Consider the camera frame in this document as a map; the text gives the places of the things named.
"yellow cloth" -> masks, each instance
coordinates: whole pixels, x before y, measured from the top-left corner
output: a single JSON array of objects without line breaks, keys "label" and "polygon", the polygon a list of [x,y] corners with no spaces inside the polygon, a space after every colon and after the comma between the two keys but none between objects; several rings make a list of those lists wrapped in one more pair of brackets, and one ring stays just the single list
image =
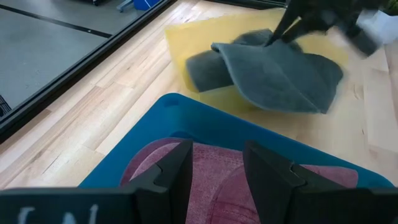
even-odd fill
[{"label": "yellow cloth", "polygon": [[[190,97],[232,114],[253,108],[234,86],[199,93],[193,86],[185,61],[191,56],[210,50],[213,42],[230,43],[237,36],[252,30],[275,30],[284,11],[281,8],[267,9],[168,27],[165,33],[170,54],[184,84],[192,92]],[[348,56],[344,50],[333,45],[322,34],[306,35],[296,41],[306,53],[322,55],[339,65],[347,61]]]}]

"red fabric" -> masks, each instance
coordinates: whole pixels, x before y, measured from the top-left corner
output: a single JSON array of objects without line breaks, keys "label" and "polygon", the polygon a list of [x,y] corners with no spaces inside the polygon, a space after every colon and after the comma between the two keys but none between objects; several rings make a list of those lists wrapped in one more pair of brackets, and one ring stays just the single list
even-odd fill
[{"label": "red fabric", "polygon": [[[130,162],[122,184],[143,173],[180,141],[175,138],[161,139],[143,148]],[[304,167],[345,187],[355,187],[358,181],[355,170],[311,165]],[[242,152],[194,143],[193,177],[186,223],[259,223],[244,174]]]}]

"blue plastic tray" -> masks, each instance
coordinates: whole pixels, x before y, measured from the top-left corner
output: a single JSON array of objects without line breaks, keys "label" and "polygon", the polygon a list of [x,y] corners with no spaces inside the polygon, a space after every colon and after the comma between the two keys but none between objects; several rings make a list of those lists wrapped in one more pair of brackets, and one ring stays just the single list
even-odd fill
[{"label": "blue plastic tray", "polygon": [[377,173],[176,93],[161,97],[80,187],[118,186],[134,155],[146,144],[166,137],[192,138],[239,151],[245,140],[252,139],[298,164],[355,169],[359,174],[358,187],[393,187]]}]

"white object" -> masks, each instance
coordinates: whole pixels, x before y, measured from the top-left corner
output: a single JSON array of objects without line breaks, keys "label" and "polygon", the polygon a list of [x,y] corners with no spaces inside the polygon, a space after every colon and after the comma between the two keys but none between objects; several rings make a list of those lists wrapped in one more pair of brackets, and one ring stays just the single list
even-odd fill
[{"label": "white object", "polygon": [[398,39],[398,16],[389,16],[382,11],[363,11],[356,23],[381,44]]}]

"gray towel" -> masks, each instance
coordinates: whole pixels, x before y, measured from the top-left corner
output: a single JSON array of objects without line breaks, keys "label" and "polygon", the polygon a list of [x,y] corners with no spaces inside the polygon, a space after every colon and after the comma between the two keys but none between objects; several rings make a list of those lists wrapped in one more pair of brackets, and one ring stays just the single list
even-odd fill
[{"label": "gray towel", "polygon": [[264,47],[271,34],[250,32],[188,59],[195,86],[207,91],[235,84],[265,110],[326,113],[343,77],[341,68],[321,55],[303,53],[295,43],[278,40]]}]

